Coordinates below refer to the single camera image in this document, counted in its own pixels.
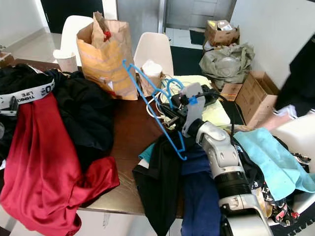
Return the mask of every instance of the black cable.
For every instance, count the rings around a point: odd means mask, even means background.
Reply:
[[[205,93],[199,93],[197,94],[195,97],[202,97],[202,96],[207,96],[207,95],[211,95],[211,96],[217,96],[222,98],[225,102],[229,102],[225,97],[223,97],[221,94],[219,93],[214,93],[214,92],[205,92]],[[231,143],[233,144],[233,135],[234,135],[234,125],[235,125],[235,117],[234,117],[234,109],[232,110],[232,126],[231,126]]]

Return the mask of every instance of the cardboard box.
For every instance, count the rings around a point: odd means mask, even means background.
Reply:
[[[204,44],[206,44],[208,40],[212,46],[228,46],[231,43],[237,42],[239,37],[240,29],[233,28],[228,21],[208,21]]]
[[[269,116],[278,93],[278,88],[265,72],[251,71],[248,74],[235,99],[248,127],[255,128]]]
[[[11,62],[14,61],[14,57],[11,53],[1,53],[0,52],[0,68],[3,68],[9,65]]]
[[[243,84],[226,83],[221,91],[221,95],[228,101],[235,101]]]

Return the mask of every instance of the white chair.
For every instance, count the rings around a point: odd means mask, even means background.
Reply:
[[[315,173],[315,114],[299,117],[274,129],[271,133],[288,145],[289,150],[312,158],[310,173]],[[294,196],[292,209],[302,213],[315,202],[314,193],[302,193]]]
[[[133,57],[134,64],[140,68],[148,59],[160,64],[164,74],[174,75],[171,47],[165,34],[145,32],[141,35]]]
[[[60,51],[65,52],[65,54],[70,54],[71,52],[73,52],[76,56],[78,66],[81,66],[82,64],[76,41],[77,33],[79,32],[79,30],[92,22],[93,18],[91,17],[69,16],[63,25]]]

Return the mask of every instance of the red cloth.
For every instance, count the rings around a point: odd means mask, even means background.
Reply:
[[[81,227],[79,205],[118,185],[113,157],[82,174],[52,94],[20,106],[0,195],[12,217],[46,236],[73,235]]]

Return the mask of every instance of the teal cloth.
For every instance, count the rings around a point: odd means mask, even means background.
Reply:
[[[315,174],[308,174],[267,129],[237,132],[234,138],[262,170],[276,201],[287,197],[295,189],[315,192]]]
[[[154,143],[154,144],[151,144],[150,146],[148,146],[147,149],[145,149],[145,150],[143,151],[143,153],[141,153],[141,154],[139,155],[139,158],[140,158],[140,159],[145,159],[148,163],[150,163],[151,154],[152,154],[154,145],[155,145],[155,143]]]

